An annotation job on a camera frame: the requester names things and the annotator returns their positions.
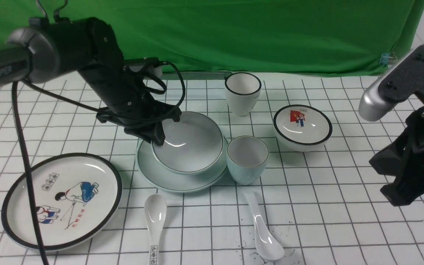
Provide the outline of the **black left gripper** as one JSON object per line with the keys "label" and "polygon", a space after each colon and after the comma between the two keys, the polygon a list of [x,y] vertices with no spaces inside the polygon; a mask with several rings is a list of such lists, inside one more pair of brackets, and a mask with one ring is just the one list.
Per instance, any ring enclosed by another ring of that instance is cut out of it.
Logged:
{"label": "black left gripper", "polygon": [[150,94],[131,99],[117,105],[99,109],[96,119],[101,123],[111,122],[127,130],[128,134],[138,136],[147,143],[163,146],[165,133],[163,121],[178,122],[182,111],[177,105],[157,101]]}

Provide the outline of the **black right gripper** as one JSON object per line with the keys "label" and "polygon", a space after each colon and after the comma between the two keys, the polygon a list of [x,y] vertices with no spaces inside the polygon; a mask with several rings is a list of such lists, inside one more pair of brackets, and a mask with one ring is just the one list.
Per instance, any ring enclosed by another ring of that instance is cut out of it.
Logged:
{"label": "black right gripper", "polygon": [[380,188],[392,206],[408,206],[424,194],[424,107],[414,111],[406,125],[395,141],[370,159],[378,174],[394,177]]}

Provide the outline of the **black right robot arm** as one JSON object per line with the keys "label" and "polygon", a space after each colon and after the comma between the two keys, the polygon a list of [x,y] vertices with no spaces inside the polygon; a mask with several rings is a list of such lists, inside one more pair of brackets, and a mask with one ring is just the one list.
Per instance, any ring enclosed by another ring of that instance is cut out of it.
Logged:
{"label": "black right robot arm", "polygon": [[365,90],[358,113],[365,121],[375,122],[412,95],[422,107],[407,117],[400,136],[370,159],[378,174],[394,176],[394,181],[382,186],[380,192],[395,207],[408,206],[424,194],[424,44]]}

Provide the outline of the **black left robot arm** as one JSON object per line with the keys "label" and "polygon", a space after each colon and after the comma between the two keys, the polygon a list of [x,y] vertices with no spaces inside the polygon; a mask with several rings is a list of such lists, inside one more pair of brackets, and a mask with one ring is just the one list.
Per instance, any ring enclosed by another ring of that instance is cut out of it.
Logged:
{"label": "black left robot arm", "polygon": [[[0,87],[22,82],[37,92],[96,113],[101,123],[111,122],[124,132],[148,143],[163,145],[163,121],[180,121],[180,105],[154,99],[163,95],[166,84],[154,73],[173,64],[156,57],[125,60],[115,33],[103,20],[89,17],[70,21],[61,18],[50,24],[45,17],[31,17],[29,26],[14,30],[0,46]],[[105,104],[93,108],[37,87],[77,72]]]}

